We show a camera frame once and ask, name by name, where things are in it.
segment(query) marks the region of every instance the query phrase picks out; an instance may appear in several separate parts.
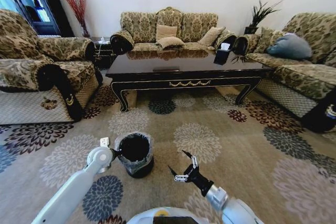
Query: red decorative branches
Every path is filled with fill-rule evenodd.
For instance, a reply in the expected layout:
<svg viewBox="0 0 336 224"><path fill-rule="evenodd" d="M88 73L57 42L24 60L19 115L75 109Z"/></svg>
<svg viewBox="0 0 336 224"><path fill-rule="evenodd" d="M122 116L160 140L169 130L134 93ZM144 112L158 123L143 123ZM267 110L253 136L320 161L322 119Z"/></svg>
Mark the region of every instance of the red decorative branches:
<svg viewBox="0 0 336 224"><path fill-rule="evenodd" d="M84 37L90 37L88 30L85 24L85 7L86 7L86 0L66 0L70 5L71 9L73 10L80 26L83 30Z"/></svg>

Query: potted plant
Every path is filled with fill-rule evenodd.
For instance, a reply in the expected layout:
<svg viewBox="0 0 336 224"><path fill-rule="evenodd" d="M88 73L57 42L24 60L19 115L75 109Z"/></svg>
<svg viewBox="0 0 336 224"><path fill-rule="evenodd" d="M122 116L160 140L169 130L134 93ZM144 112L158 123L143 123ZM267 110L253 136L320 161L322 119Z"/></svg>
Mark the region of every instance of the potted plant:
<svg viewBox="0 0 336 224"><path fill-rule="evenodd" d="M266 16L268 14L277 12L279 10L274 10L274 8L280 4L280 2L270 6L270 7L266 7L267 2L266 3L262 3L259 0L259 6L253 6L253 14L252 14L252 23L245 27L245 32L244 34L254 34L257 30L258 30L258 24L264 19L266 18Z"/></svg>

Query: side table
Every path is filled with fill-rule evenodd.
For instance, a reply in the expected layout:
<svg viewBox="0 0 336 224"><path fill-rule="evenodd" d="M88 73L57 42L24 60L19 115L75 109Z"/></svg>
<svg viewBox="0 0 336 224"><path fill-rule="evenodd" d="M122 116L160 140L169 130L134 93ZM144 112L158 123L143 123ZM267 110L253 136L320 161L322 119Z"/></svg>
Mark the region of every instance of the side table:
<svg viewBox="0 0 336 224"><path fill-rule="evenodd" d="M99 69L109 69L115 60L115 55L112 53L111 44L99 44L99 37L91 38L96 46L96 64Z"/></svg>

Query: trash can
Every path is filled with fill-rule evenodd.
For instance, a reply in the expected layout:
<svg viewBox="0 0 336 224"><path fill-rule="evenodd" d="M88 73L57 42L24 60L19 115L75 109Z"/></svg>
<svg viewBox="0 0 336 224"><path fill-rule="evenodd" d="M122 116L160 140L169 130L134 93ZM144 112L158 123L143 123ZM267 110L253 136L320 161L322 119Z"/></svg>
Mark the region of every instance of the trash can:
<svg viewBox="0 0 336 224"><path fill-rule="evenodd" d="M153 140L143 132L120 135L114 142L114 149L119 152L118 159L133 178L143 178L154 166Z"/></svg>

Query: table leg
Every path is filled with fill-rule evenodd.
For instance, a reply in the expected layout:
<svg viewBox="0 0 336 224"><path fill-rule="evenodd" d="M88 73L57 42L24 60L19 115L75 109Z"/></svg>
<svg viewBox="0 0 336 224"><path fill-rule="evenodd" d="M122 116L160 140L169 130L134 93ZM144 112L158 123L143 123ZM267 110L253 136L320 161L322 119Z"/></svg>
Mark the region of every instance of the table leg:
<svg viewBox="0 0 336 224"><path fill-rule="evenodd" d="M257 79L256 81L254 81L251 84L246 85L243 90L239 93L239 95L236 98L236 105L241 105L244 101L244 98L247 97L248 94L250 94L250 92L258 86L259 82L261 81L260 79Z"/></svg>
<svg viewBox="0 0 336 224"><path fill-rule="evenodd" d="M122 95L122 92L124 90L122 90L122 87L117 85L117 83L111 83L111 89L112 89L112 92L115 94L115 96L118 98L120 104L121 104L121 109L120 111L121 112L127 112L128 111L128 102L127 102L127 99L126 97L124 97Z"/></svg>

